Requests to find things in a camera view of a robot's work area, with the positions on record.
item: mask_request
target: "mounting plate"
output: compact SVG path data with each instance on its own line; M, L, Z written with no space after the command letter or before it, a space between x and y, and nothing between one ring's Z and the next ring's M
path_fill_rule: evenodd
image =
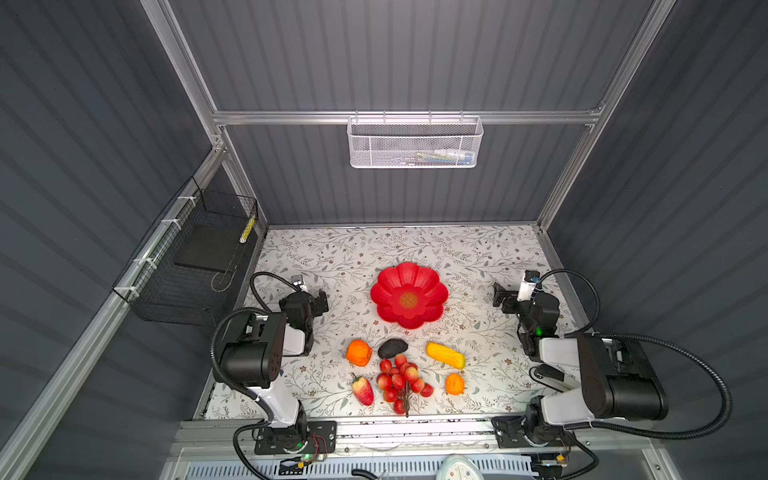
M552 447L563 446L563 444L572 445L572 441L567 436L563 436L562 438L555 436L551 441L545 444L531 444L525 438L525 434L522 431L523 428L521 423L524 418L525 415L510 415L494 417L491 419L496 442L498 443L498 447L500 449L521 449L532 446Z
M319 444L319 453L333 453L336 450L336 422L308 422L307 428L310 431L308 438L311 439L312 435L315 435L326 440L325 443ZM254 455L285 455L289 453L275 442L269 427L258 429L254 435L257 439L256 446L253 447ZM307 442L306 445L301 453L314 453L314 442Z

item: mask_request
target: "red flower-shaped plate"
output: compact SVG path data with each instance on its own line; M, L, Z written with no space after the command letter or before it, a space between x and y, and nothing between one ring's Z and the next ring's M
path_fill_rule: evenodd
M379 306L382 320L417 329L442 316L448 289L433 269L404 262L379 273L379 282L371 288L371 300Z

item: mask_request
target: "gray wall panel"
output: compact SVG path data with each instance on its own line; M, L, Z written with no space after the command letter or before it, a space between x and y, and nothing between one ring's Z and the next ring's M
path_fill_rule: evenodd
M171 4L222 110L567 110L597 106L650 0Z
M767 22L765 2L678 1L550 229L601 294L598 329L679 343L732 389L722 430L667 445L690 479L764 477ZM650 350L670 398L658 427L714 416L711 380Z
M139 2L1 3L0 78L3 444L210 143ZM28 478L153 478L206 335L127 319Z
M271 224L535 220L584 131L489 125L475 168L367 170L341 126L228 128Z

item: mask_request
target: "floral tablecloth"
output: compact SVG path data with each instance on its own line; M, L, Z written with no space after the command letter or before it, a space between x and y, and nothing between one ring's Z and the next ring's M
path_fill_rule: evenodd
M369 295L380 270L406 261L436 270L450 293L443 318L413 331L381 320ZM517 412L541 394L540 385L528 377L530 363L515 335L517 319L491 305L494 281L516 286L523 270L550 270L530 226L271 230L257 269L286 278L301 273L311 293L320 288L328 293L330 311L315 319L310 356L283 358L286 383L310 417L394 415L375 384L376 350L393 337L409 344L409 361L435 387L428 399L412 396L412 414ZM263 277L257 288L275 307L288 294L284 285ZM551 277L545 291L561 301L561 328L573 330L571 311ZM250 295L246 305L256 306ZM353 339L373 348L367 367L345 359ZM445 393L445 377L456 370L426 356L430 341L466 356L463 395ZM371 381L372 406L352 395L353 374ZM206 419L258 417L260 410L249 399L222 384L214 386Z

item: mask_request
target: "white wire rack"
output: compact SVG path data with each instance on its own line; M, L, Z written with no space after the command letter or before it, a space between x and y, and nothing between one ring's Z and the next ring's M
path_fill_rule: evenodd
M349 163L354 168L472 168L482 122L463 114L350 117Z

